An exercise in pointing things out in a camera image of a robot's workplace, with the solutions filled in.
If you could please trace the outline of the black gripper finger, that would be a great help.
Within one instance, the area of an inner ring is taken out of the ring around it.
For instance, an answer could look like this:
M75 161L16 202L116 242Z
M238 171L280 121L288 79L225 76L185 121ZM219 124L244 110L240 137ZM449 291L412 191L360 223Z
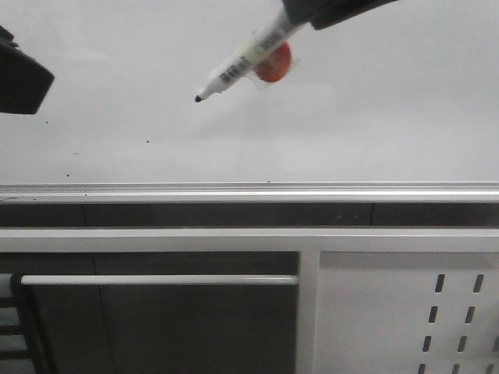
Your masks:
M293 24L309 23L323 30L394 0L284 0L282 4Z
M19 49L1 26L1 113L34 115L55 80L52 72Z

